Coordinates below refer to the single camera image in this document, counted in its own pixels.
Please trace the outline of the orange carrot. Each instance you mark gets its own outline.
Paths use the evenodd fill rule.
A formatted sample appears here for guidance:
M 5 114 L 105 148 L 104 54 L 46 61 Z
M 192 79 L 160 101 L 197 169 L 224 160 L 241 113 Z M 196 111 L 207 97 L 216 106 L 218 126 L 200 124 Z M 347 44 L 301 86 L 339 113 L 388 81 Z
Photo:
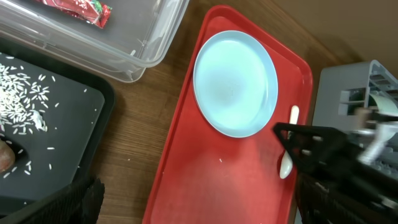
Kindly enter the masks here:
M 15 163 L 15 153 L 6 142 L 0 141 L 0 172 L 8 170 Z

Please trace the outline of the clear plastic bin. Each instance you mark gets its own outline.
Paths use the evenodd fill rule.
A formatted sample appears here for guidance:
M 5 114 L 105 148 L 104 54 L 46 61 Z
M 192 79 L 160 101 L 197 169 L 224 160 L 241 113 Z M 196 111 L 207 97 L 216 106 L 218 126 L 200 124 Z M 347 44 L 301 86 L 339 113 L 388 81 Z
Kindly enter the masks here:
M 103 29 L 37 0 L 1 0 L 1 35 L 73 66 L 132 83 L 165 57 L 188 0 L 99 0 Z

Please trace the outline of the black plastic tray bin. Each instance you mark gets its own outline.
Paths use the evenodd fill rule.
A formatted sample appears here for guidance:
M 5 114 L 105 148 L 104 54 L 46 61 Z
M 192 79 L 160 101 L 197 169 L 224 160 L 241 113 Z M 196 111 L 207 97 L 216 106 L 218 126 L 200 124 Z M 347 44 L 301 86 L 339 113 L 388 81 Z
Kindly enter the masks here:
M 15 162 L 1 172 L 1 215 L 10 215 L 85 177 L 116 101 L 103 78 L 1 39 L 1 71 L 21 82 L 21 101 L 36 110 L 46 130 L 9 118 L 1 140 Z

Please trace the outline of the green bowl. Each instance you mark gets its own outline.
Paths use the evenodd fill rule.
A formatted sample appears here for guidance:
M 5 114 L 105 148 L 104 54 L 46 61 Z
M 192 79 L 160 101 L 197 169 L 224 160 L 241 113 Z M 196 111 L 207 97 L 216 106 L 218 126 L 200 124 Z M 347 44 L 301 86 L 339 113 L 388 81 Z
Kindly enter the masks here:
M 370 94 L 368 106 L 372 108 L 377 108 L 378 111 L 382 114 L 397 116 L 396 104 L 392 100 L 384 96 Z

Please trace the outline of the grey dishwasher rack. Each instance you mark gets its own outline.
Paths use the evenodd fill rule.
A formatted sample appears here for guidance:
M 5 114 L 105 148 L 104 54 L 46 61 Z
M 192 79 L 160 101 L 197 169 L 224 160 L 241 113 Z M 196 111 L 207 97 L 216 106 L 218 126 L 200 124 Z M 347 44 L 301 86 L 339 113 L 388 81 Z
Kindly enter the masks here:
M 325 68 L 320 75 L 311 127 L 335 128 L 355 134 L 355 111 L 371 108 L 368 106 L 370 94 L 384 96 L 397 106 L 397 80 L 377 60 Z M 312 177 L 310 173 L 299 171 L 299 174 Z M 314 179 L 326 188 L 338 191 Z

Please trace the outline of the red serving tray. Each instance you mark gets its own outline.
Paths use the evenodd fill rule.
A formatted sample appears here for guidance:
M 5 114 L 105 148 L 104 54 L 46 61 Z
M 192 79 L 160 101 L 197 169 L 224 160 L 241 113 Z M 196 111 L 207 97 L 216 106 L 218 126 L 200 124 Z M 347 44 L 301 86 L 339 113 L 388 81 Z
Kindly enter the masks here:
M 275 63 L 279 96 L 267 126 L 237 139 L 205 120 L 195 102 L 189 67 L 144 214 L 144 223 L 287 223 L 296 172 L 279 177 L 284 148 L 272 127 L 288 122 L 293 106 L 305 124 L 312 96 L 308 64 L 277 39 L 227 5 L 205 15 L 196 48 L 225 30 L 256 38 Z

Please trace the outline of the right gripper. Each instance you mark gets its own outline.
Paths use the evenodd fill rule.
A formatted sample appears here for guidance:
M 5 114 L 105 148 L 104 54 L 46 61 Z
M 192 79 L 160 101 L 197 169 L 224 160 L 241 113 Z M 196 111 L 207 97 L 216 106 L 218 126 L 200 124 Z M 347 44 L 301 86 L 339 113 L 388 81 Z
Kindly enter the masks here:
M 384 213 L 397 214 L 397 138 L 371 152 L 374 133 L 360 137 L 335 128 L 276 123 L 273 132 L 300 171 Z

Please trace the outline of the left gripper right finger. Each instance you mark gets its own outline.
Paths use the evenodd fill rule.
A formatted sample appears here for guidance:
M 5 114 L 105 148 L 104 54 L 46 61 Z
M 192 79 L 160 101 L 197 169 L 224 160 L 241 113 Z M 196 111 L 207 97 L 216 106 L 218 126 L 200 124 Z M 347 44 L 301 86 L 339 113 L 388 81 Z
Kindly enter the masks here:
M 298 176 L 295 198 L 302 223 L 397 224 L 396 212 L 365 205 L 305 174 Z

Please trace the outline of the red snack wrapper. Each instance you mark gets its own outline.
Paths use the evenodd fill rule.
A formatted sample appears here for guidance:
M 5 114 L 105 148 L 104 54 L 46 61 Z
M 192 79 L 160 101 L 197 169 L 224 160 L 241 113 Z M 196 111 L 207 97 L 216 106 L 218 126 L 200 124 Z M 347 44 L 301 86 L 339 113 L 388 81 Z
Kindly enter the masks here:
M 99 0 L 37 0 L 73 17 L 103 29 L 111 16 L 112 7 Z

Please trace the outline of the light blue plate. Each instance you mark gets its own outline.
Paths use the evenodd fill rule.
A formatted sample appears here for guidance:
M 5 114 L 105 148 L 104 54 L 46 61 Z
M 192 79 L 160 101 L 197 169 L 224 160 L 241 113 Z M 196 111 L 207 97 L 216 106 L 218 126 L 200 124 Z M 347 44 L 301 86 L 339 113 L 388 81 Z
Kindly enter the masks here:
M 193 91 L 202 115 L 217 131 L 246 138 L 271 120 L 279 87 L 265 47 L 249 34 L 227 30 L 201 47 L 193 69 Z

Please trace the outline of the white rice leftovers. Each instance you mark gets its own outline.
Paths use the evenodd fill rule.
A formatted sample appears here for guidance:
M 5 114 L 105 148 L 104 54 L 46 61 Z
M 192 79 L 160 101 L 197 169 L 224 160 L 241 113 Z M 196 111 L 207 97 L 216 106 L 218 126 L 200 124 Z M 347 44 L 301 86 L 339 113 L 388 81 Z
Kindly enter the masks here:
M 73 178 L 104 104 L 99 90 L 1 54 L 1 141 L 15 153 L 3 179 Z

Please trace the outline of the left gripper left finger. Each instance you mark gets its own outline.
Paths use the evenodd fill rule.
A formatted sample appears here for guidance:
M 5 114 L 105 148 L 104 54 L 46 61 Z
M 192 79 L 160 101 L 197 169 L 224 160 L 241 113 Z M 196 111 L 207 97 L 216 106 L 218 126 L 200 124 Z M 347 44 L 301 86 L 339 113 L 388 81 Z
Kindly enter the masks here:
M 86 177 L 1 218 L 1 224 L 96 224 L 104 193 L 99 178 Z

